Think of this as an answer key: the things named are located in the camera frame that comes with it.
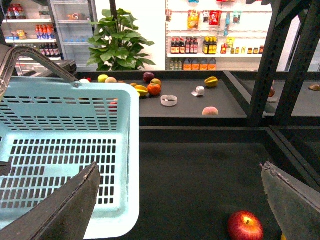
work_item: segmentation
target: beverage cooler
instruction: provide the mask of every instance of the beverage cooler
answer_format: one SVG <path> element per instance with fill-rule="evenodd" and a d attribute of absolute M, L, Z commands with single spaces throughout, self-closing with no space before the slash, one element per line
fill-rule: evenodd
<path fill-rule="evenodd" d="M 64 60 L 74 60 L 78 72 L 96 71 L 97 65 L 87 66 L 90 57 L 88 38 L 94 34 L 90 21 L 97 21 L 94 0 L 48 0 L 53 24 L 59 38 Z"/>

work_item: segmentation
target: snack package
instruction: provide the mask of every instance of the snack package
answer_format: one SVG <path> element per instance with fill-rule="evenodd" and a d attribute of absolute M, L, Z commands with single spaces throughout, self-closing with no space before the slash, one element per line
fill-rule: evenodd
<path fill-rule="evenodd" d="M 172 10 L 166 9 L 165 10 L 165 21 L 171 22 L 171 18 L 172 18 Z"/>
<path fill-rule="evenodd" d="M 26 40 L 27 39 L 27 34 L 23 30 L 17 30 L 16 34 L 18 35 L 20 40 Z"/>
<path fill-rule="evenodd" d="M 228 47 L 229 49 L 233 49 L 233 48 L 234 48 L 234 43 L 235 43 L 235 41 L 236 41 L 236 38 L 235 38 L 235 37 L 228 37 L 228 38 L 226 39 L 227 47 Z"/>
<path fill-rule="evenodd" d="M 189 10 L 188 12 L 188 29 L 198 29 L 200 12 L 197 10 Z"/>
<path fill-rule="evenodd" d="M 221 11 L 210 11 L 209 25 L 220 26 Z"/>
<path fill-rule="evenodd" d="M 203 22 L 204 23 L 208 23 L 209 19 L 210 19 L 210 11 L 209 10 L 204 10 L 202 12 L 202 14 L 203 14 Z"/>
<path fill-rule="evenodd" d="M 242 14 L 242 11 L 234 11 L 233 12 L 233 23 L 234 24 L 240 24 L 241 14 Z"/>

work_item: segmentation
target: store shelf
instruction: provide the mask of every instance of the store shelf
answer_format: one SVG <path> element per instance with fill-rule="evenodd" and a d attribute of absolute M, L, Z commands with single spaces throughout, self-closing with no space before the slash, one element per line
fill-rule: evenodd
<path fill-rule="evenodd" d="M 262 54 L 171 54 L 168 58 L 261 58 Z"/>
<path fill-rule="evenodd" d="M 61 57 L 49 57 L 49 59 L 51 61 L 60 61 L 61 60 Z M 32 58 L 30 57 L 24 57 L 24 58 L 19 58 L 19 61 L 34 61 Z"/>
<path fill-rule="evenodd" d="M 78 5 L 78 4 L 84 4 L 84 5 L 87 5 L 88 4 L 88 1 L 78 1 L 78 0 L 75 0 L 75 1 L 53 1 L 53 4 L 55 5 L 59 5 L 59 4 L 68 4 L 68 5 Z"/>
<path fill-rule="evenodd" d="M 58 24 L 87 24 L 89 22 L 88 20 L 61 20 L 58 21 Z"/>
<path fill-rule="evenodd" d="M 73 46 L 73 45 L 90 46 L 92 44 L 90 44 L 88 42 L 63 42 L 62 45 L 65 45 L 65 46 Z"/>
<path fill-rule="evenodd" d="M 6 39 L 5 42 L 7 44 L 41 44 L 41 43 L 56 43 L 56 39 L 48 39 L 48 40 L 39 40 L 39 39 L 27 39 L 27 40 L 8 40 Z"/>
<path fill-rule="evenodd" d="M 52 23 L 51 19 L 8 19 L 3 20 L 3 24 L 8 22 L 9 24 L 26 24 L 26 23 Z"/>

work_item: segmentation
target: white wall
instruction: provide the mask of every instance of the white wall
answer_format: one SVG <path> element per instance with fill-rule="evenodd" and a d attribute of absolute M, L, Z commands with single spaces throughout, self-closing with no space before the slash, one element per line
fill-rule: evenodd
<path fill-rule="evenodd" d="M 97 18 L 100 20 L 103 9 L 110 9 L 109 0 L 95 0 Z M 165 32 L 166 16 L 165 0 L 116 0 L 116 8 L 132 12 L 138 19 L 134 22 L 139 27 L 138 32 L 148 41 L 153 41 L 152 46 L 145 46 L 144 53 L 149 54 L 156 65 L 145 64 L 146 70 L 165 70 Z"/>
<path fill-rule="evenodd" d="M 224 5 L 218 5 L 215 0 L 200 0 L 199 4 L 196 3 L 188 3 L 188 0 L 167 0 L 168 9 L 172 9 L 173 11 L 187 11 L 188 9 L 198 9 L 198 10 L 208 10 L 213 8 L 212 10 L 219 8 L 228 8 L 234 9 L 237 8 L 243 9 L 246 11 L 270 11 L 271 6 L 261 6 L 261 2 L 255 2 L 254 4 L 245 4 L 246 0 L 237 0 L 237 2 L 232 3 L 228 6 L 228 4 L 224 3 Z M 103 16 L 101 14 L 102 9 L 110 9 L 110 2 L 108 0 L 95 0 L 96 9 L 97 9 L 97 17 L 98 20 Z M 150 54 L 150 59 L 155 62 L 156 66 L 146 65 L 146 70 L 165 70 L 165 59 L 166 59 L 166 23 L 165 23 L 165 9 L 166 9 L 166 1 L 165 0 L 116 0 L 117 9 L 122 8 L 127 11 L 132 12 L 133 16 L 138 19 L 135 24 L 139 26 L 139 33 L 148 39 L 149 41 L 155 42 L 153 46 L 145 46 L 144 52 Z M 256 32 L 256 34 L 267 35 L 265 31 L 268 31 L 268 26 L 271 19 L 271 13 L 265 12 L 262 14 L 255 13 L 243 13 L 241 16 L 241 23 L 239 26 L 230 26 L 230 29 L 238 28 L 243 29 L 247 28 L 254 30 L 261 30 L 264 32 Z M 177 14 L 174 13 L 172 15 L 172 22 L 168 24 L 168 30 L 183 30 L 182 28 L 186 28 L 187 19 L 185 18 L 185 14 Z M 222 16 L 221 26 L 225 25 L 225 16 Z M 289 31 L 289 35 L 287 37 L 285 43 L 285 49 L 282 53 L 280 63 L 278 66 L 278 71 L 284 71 L 290 52 L 292 48 L 292 44 L 294 42 L 294 38 L 296 36 L 297 30 L 299 27 L 299 19 L 295 19 Z M 259 38 L 252 39 L 256 41 L 256 45 L 263 45 L 264 40 Z M 243 45 L 242 42 L 247 41 L 247 43 L 251 46 L 252 41 L 249 38 L 239 38 L 236 40 L 236 44 L 238 42 L 239 45 Z M 217 58 L 217 69 L 218 70 L 237 70 L 237 71 L 256 71 L 259 68 L 260 58 Z"/>

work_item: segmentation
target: black tray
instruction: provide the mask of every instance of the black tray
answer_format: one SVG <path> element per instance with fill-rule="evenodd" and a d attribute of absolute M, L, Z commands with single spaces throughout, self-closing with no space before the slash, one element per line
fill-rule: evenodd
<path fill-rule="evenodd" d="M 248 90 L 248 92 L 252 92 L 255 87 L 254 80 L 246 80 L 241 79 L 242 83 L 245 85 L 244 87 Z M 316 81 L 307 80 L 304 81 L 302 89 L 300 91 L 299 97 L 294 106 L 290 123 L 289 125 L 297 125 L 297 126 L 316 126 L 320 123 L 320 92 L 312 91 L 309 87 L 313 84 L 316 84 Z M 279 100 L 282 94 L 282 91 L 285 86 L 285 81 L 282 79 L 276 79 L 275 84 L 273 86 L 275 90 L 275 98 L 278 98 L 277 102 L 267 103 L 267 107 L 265 108 L 266 114 L 264 114 L 265 118 L 272 118 L 276 113 L 276 109 L 279 104 Z"/>
<path fill-rule="evenodd" d="M 204 127 L 244 127 L 247 124 L 247 109 L 250 99 L 247 91 L 235 79 L 228 77 L 225 71 L 152 71 L 162 81 L 159 96 L 140 98 L 141 126 L 204 126 Z M 103 72 L 80 72 L 78 79 L 91 77 L 96 80 Z M 127 84 L 137 83 L 147 86 L 141 71 L 106 72 Z M 202 97 L 191 93 L 198 86 L 206 87 L 205 79 L 215 76 L 218 87 L 205 88 Z M 161 105 L 161 95 L 174 95 L 178 103 L 174 107 Z M 206 107 L 216 107 L 219 116 L 203 116 Z"/>
<path fill-rule="evenodd" d="M 279 240 L 261 179 L 266 161 L 318 187 L 269 128 L 142 127 L 139 219 L 113 239 L 228 240 L 230 214 L 247 210 L 264 239 Z"/>
<path fill-rule="evenodd" d="M 271 128 L 320 186 L 320 126 Z"/>

